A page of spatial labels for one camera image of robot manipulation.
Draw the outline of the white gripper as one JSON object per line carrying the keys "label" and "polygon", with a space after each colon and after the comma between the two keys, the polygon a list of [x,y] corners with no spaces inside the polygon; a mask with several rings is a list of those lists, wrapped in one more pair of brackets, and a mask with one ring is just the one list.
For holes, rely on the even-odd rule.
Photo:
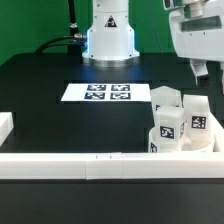
{"label": "white gripper", "polygon": [[163,0],[163,6],[169,11],[174,49],[191,59],[196,85],[210,85],[206,61],[220,62],[224,95],[224,0]]}

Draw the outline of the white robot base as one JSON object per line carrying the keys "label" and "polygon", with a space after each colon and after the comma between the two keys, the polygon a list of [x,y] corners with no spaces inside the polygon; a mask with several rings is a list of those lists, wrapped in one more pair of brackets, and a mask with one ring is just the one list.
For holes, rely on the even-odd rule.
{"label": "white robot base", "polygon": [[138,62],[135,32],[129,25],[129,0],[92,0],[93,22],[87,31],[85,64],[123,67]]}

